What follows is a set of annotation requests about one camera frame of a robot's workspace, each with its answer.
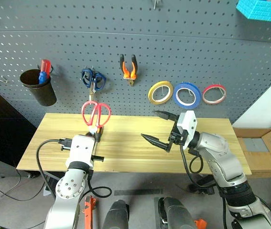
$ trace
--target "blue tape roll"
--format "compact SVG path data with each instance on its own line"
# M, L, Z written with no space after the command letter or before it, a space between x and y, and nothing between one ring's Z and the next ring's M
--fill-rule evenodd
M178 93L180 90L187 89L191 93L193 93L195 100L192 103L184 103L180 100ZM196 108L200 101L201 101L201 92L199 88L197 88L192 83L179 83L173 90L173 100L176 104L178 104L179 107L182 107L184 109L194 109Z

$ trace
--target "blue scissors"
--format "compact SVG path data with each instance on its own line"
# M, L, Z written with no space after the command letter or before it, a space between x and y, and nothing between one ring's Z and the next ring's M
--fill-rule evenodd
M106 84L106 77L94 69L82 69L82 77L84 85L89 88L89 100L92 101L96 91L100 91Z

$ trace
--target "cardboard box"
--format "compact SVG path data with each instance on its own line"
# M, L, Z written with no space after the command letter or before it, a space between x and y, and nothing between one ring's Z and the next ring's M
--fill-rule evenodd
M271 177L271 128L234 128L253 177ZM243 138L262 138L269 152L247 151Z

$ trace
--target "red scissors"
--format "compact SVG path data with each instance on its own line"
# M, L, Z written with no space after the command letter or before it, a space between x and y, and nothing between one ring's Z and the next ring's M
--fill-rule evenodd
M85 108L88 105L91 105L91 104L94 105L94 108L93 108L93 111L92 111L92 114L91 114L89 120L87 121L86 118L84 117L84 111L85 111ZM107 119L106 119L106 121L104 123L100 124L100 116L101 116L101 108L102 107L105 107L108 110L108 117L107 117ZM95 123L96 127L93 127L93 120L94 120L94 116L95 116L96 111L97 111L97 120L96 120L96 123ZM83 120L86 123L86 125L89 126L90 131L92 131L94 133L99 128L103 127L108 122L108 120L110 119L110 116L111 116L111 108L107 104L97 103L95 101L87 101L82 106L82 117L83 117Z

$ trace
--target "tape roll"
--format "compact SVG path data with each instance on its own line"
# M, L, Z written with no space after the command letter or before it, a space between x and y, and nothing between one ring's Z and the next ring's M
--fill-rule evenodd
M219 88L221 93L222 93L222 97L220 99L217 99L215 101L210 101L210 100L207 100L204 96L206 94L207 91L213 89L213 88ZM225 100L227 96L227 90L224 86L222 86L221 84L212 84L212 85L209 85L206 89L203 90L202 92L202 100L206 103L206 104L218 104L222 101Z
M193 94L195 97L194 101L192 103L184 103L179 98L179 91L181 90L188 90L190 93ZM201 93L200 90L192 83L179 83L173 91L173 100L176 104L178 104L179 107L182 107L184 109L194 109L200 104L201 100Z
M168 93L162 99L155 99L153 97L153 94L160 87L167 87L168 88ZM173 95L173 86L172 86L172 84L169 81L160 81L160 82L156 83L155 85L153 85L150 88L150 90L148 92L148 99L149 99L150 103L158 105L158 104L166 103L172 97L172 95Z

